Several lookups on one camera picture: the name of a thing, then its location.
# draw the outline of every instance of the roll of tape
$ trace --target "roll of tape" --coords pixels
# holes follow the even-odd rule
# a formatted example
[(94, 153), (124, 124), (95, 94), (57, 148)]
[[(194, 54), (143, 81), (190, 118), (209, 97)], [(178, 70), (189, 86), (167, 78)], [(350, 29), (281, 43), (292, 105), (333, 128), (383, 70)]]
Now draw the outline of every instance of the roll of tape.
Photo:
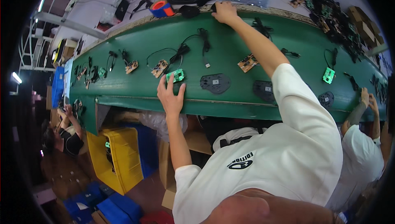
[(173, 8), (167, 2), (167, 0), (156, 1), (151, 5), (149, 10), (155, 17), (170, 17), (175, 14)]

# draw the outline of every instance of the workbench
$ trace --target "workbench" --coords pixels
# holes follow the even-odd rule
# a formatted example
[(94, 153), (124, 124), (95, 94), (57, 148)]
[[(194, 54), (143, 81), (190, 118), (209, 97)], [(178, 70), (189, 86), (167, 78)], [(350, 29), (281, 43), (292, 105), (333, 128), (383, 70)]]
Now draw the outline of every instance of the workbench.
[[(344, 122), (345, 118), (357, 105), (360, 93), (355, 92), (352, 84), (343, 72), (355, 78), (359, 87), (366, 87), (375, 95), (375, 89), (370, 83), (373, 74), (380, 82), (387, 83), (387, 79), (374, 66), (369, 59), (360, 56), (362, 62), (353, 63), (350, 56), (339, 45), (331, 43), (327, 36), (316, 26), (295, 21), (286, 17), (261, 14), (255, 12), (239, 12), (239, 16), (248, 24), (252, 24), (255, 17), (262, 20), (263, 25), (274, 29), (271, 34), (273, 43), (279, 48), (301, 55), (300, 58), (287, 56), (291, 65), (296, 69), (302, 79), (311, 87), (316, 96), (331, 91), (335, 101), (329, 112), (336, 122)], [(77, 81), (70, 89), (70, 102), (76, 98), (82, 100), (86, 112), (81, 116), (83, 126), (87, 131), (96, 134), (96, 103), (136, 108), (154, 111), (163, 111), (162, 105), (156, 96), (159, 79), (151, 74), (151, 68), (159, 60), (168, 60), (174, 52), (165, 51), (146, 58), (153, 52), (163, 48), (177, 49), (180, 43), (188, 36), (197, 33), (198, 28), (209, 31), (210, 51), (205, 53), (211, 67), (206, 68), (202, 60), (202, 40), (189, 39), (186, 44), (191, 51), (183, 56), (180, 66), (184, 70), (186, 83), (185, 103), (182, 113), (250, 118), (265, 120), (281, 120), (276, 102), (268, 103), (254, 95), (252, 86), (255, 80), (270, 81), (263, 68), (255, 66), (244, 73), (237, 65), (250, 54), (238, 34), (229, 26), (219, 23), (210, 12), (201, 13), (195, 18), (185, 19), (181, 16), (169, 17), (145, 23), (113, 36), (83, 53), (73, 62), (73, 72), (77, 65), (87, 66), (88, 57), (92, 58), (92, 65), (106, 68), (108, 52), (118, 53), (115, 66), (108, 72), (106, 79), (91, 83), (89, 89), (85, 88), (83, 79)], [(322, 80), (327, 64), (324, 60), (324, 50), (338, 49), (337, 64), (334, 68), (336, 78), (331, 84)], [(121, 59), (120, 50), (129, 53), (129, 61), (137, 60), (139, 66), (130, 74), (125, 73), (125, 64)], [(180, 61), (171, 64), (170, 71), (179, 67)], [(223, 94), (215, 95), (200, 87), (200, 78), (204, 75), (223, 73), (230, 77), (231, 86)], [(386, 107), (377, 102), (380, 110), (380, 119), (386, 118)], [(368, 109), (362, 121), (372, 121), (373, 113)]]

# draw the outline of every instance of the yellow plastic crate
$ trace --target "yellow plastic crate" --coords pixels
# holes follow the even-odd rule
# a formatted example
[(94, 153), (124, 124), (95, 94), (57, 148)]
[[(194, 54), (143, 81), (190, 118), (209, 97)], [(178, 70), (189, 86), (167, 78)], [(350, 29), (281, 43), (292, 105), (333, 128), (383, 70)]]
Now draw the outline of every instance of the yellow plastic crate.
[[(103, 183), (125, 195), (143, 179), (135, 128), (107, 129), (100, 132), (99, 136), (89, 132), (86, 135), (93, 168)], [(110, 140), (115, 173), (106, 157), (106, 137)]]

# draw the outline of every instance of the white t-shirt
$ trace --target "white t-shirt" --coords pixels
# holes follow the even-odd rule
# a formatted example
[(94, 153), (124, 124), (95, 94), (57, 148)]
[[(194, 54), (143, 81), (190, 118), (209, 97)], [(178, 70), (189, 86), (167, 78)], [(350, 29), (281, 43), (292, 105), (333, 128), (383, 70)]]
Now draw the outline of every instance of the white t-shirt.
[(325, 206), (343, 163), (335, 121), (290, 64), (279, 65), (272, 82), (283, 123), (220, 148), (203, 169), (177, 168), (176, 224), (200, 223), (223, 199), (248, 188)]
[(380, 137), (372, 139), (351, 126), (343, 137), (343, 168), (339, 182), (325, 207), (346, 211), (370, 182), (382, 175), (384, 160)]

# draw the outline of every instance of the person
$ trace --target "person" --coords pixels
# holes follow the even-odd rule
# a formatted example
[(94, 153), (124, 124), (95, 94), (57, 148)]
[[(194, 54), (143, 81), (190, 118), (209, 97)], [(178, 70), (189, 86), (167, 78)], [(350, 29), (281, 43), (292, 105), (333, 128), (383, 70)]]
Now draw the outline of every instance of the person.
[(43, 148), (49, 153), (53, 149), (58, 149), (60, 152), (76, 157), (86, 152), (87, 143), (83, 141), (85, 135), (81, 125), (73, 116), (71, 105), (65, 105), (64, 110), (65, 112), (58, 109), (58, 114), (62, 117), (58, 127), (52, 127), (48, 122), (43, 123)]
[[(368, 107), (374, 114), (371, 137), (359, 129), (361, 117)], [(333, 211), (347, 211), (369, 183), (382, 176), (391, 151), (388, 124), (384, 124), (383, 135), (380, 136), (377, 101), (367, 88), (362, 88), (360, 103), (347, 117), (340, 131), (343, 135), (343, 167), (338, 184), (326, 204)]]
[(174, 95), (174, 76), (167, 87), (163, 76), (157, 96), (175, 170), (175, 223), (337, 223), (338, 216), (324, 207), (343, 162), (335, 121), (269, 39), (230, 2), (215, 5), (213, 17), (239, 34), (271, 78), (283, 123), (227, 146), (215, 141), (215, 152), (201, 169), (192, 165), (179, 123), (186, 84)]

